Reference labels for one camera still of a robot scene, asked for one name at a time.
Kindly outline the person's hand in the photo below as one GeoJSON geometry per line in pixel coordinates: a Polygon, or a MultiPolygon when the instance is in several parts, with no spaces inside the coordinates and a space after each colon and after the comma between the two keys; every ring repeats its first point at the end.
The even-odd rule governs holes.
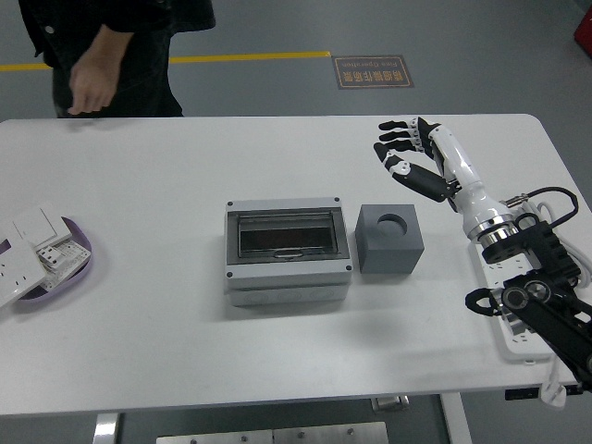
{"type": "Polygon", "coordinates": [[[72,116],[99,112],[110,105],[117,90],[118,65],[103,59],[80,60],[71,70],[72,116]]]}

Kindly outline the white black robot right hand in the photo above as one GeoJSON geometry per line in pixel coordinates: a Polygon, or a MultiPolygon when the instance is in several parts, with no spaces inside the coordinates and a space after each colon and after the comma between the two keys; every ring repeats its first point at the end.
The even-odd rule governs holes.
{"type": "Polygon", "coordinates": [[[462,229],[470,241],[486,247],[517,232],[512,212],[487,194],[451,130],[422,117],[390,120],[378,128],[383,133],[374,150],[391,177],[435,202],[449,202],[452,210],[462,215],[462,229]],[[406,151],[427,155],[438,172],[402,159],[406,151]]]}

